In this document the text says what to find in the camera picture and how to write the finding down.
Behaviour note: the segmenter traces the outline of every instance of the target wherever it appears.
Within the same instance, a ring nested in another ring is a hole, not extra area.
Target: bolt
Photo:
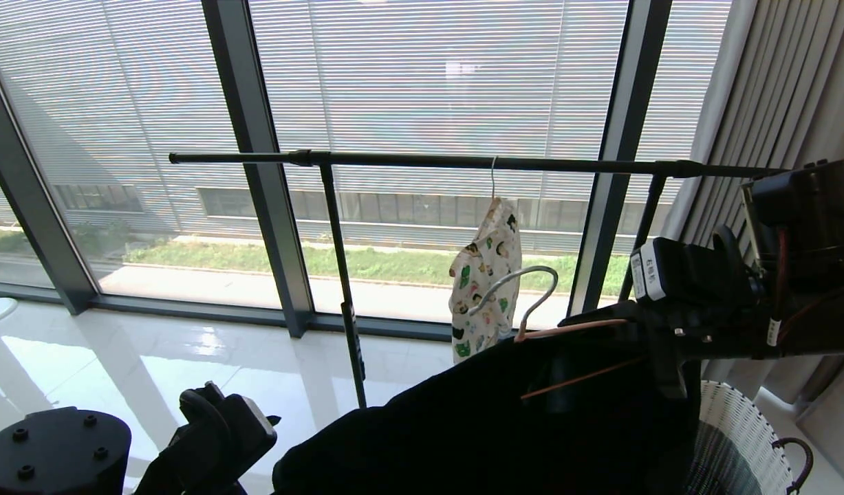
[[[31,479],[34,477],[34,466],[25,464],[19,470],[19,479]]]
[[[14,432],[12,432],[12,441],[16,442],[23,442],[28,439],[28,429],[26,428],[16,428]]]

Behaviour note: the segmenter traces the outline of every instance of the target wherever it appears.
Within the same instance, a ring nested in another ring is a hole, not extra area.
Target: woven basket
[[[786,443],[804,448],[798,480],[784,454]],[[812,469],[812,451],[800,439],[777,438],[754,402],[730,385],[701,383],[700,428],[686,493],[786,495],[798,492]]]

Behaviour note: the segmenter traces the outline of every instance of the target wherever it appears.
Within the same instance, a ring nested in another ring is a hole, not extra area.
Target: black metal clothes rack
[[[668,177],[733,177],[748,178],[767,175],[770,171],[755,167],[726,167],[702,165],[690,160],[672,161],[608,161],[577,159],[524,159],[523,157],[466,157],[447,155],[418,155],[403,153],[339,153],[336,151],[298,150],[290,153],[170,153],[171,163],[290,163],[299,166],[317,166],[321,170],[324,195],[327,200],[327,212],[330,216],[330,229],[333,232],[333,245],[336,250],[336,265],[339,269],[339,281],[343,288],[343,313],[345,338],[349,346],[351,373],[358,394],[358,407],[366,407],[364,379],[366,378],[364,358],[361,355],[358,323],[356,323],[354,304],[349,285],[349,266],[345,257],[343,230],[340,226],[339,210],[336,203],[336,184],[334,184],[333,165],[360,166],[411,166],[428,168],[456,169],[491,169],[534,170],[541,172],[582,172],[582,173],[647,173],[651,175],[651,187],[642,210],[642,219],[633,249],[641,247],[651,231],[654,212],[657,209],[664,183]],[[620,300],[629,297],[632,277],[629,267],[620,288]]]

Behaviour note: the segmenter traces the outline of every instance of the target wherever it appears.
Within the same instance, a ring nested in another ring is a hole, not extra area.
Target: cable tag
[[[770,319],[770,324],[767,326],[767,345],[776,347],[777,338],[779,338],[779,327],[782,326],[783,320]]]

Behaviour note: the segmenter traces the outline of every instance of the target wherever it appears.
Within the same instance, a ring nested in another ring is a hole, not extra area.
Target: white sheer curtain
[[[844,157],[834,137],[836,117],[844,113],[838,103],[844,101],[844,82],[834,84],[839,77],[844,78],[844,0],[734,2],[692,160],[791,169],[822,157]],[[667,219],[666,235],[711,245],[713,228],[726,223],[751,262],[755,255],[740,182],[686,181]],[[729,382],[749,397],[765,385],[784,401],[795,402],[821,390],[836,363],[819,357],[715,361],[704,376]],[[816,383],[805,390],[811,377]]]

